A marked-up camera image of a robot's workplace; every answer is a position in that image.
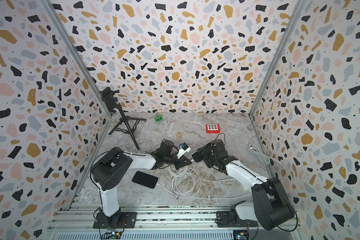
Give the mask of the black phone pale green case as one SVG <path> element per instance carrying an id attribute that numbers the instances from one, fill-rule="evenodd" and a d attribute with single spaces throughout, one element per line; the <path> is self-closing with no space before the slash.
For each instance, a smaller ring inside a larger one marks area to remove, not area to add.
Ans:
<path id="1" fill-rule="evenodd" d="M 204 157 L 199 152 L 195 152 L 192 154 L 192 159 L 194 160 L 194 162 L 199 163 L 204 160 Z"/>

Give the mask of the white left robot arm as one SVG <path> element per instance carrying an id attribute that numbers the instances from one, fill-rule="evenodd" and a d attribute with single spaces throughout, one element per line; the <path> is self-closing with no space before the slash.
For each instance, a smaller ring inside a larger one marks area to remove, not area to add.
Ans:
<path id="1" fill-rule="evenodd" d="M 176 170 L 188 166 L 192 161 L 185 157 L 191 147 L 187 143 L 175 144 L 163 140 L 158 149 L 145 154 L 134 154 L 114 147 L 105 152 L 91 167 L 91 178 L 99 188 L 101 198 L 101 213 L 106 217 L 112 217 L 120 211 L 118 202 L 117 186 L 130 169 L 157 170 L 163 165 L 173 165 Z"/>

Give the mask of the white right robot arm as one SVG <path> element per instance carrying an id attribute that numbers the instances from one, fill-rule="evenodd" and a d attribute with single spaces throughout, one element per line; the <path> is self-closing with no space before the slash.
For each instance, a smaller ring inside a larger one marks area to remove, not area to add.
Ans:
<path id="1" fill-rule="evenodd" d="M 214 140 L 199 148 L 192 158 L 237 180 L 251 192 L 251 202 L 243 201 L 231 206 L 228 212 L 217 212 L 219 227 L 262 226 L 270 231 L 297 218 L 282 182 L 278 178 L 264 177 L 244 166 L 238 158 L 228 154 L 222 140 Z"/>

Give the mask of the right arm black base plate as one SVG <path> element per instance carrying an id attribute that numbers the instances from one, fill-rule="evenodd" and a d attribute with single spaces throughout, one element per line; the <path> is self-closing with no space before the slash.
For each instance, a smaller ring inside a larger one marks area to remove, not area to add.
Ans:
<path id="1" fill-rule="evenodd" d="M 258 227 L 254 206 L 242 202 L 231 206 L 229 210 L 216 212 L 216 224 L 219 228 L 247 228 Z"/>

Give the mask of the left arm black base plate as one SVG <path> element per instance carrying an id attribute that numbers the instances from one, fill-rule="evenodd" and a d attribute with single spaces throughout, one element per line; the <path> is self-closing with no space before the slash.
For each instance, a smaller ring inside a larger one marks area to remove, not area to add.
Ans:
<path id="1" fill-rule="evenodd" d="M 93 228 L 133 229 L 135 227 L 136 220 L 137 212 L 122 212 L 121 210 L 119 210 L 111 217 L 107 217 L 102 211 L 100 211 L 95 217 Z"/>

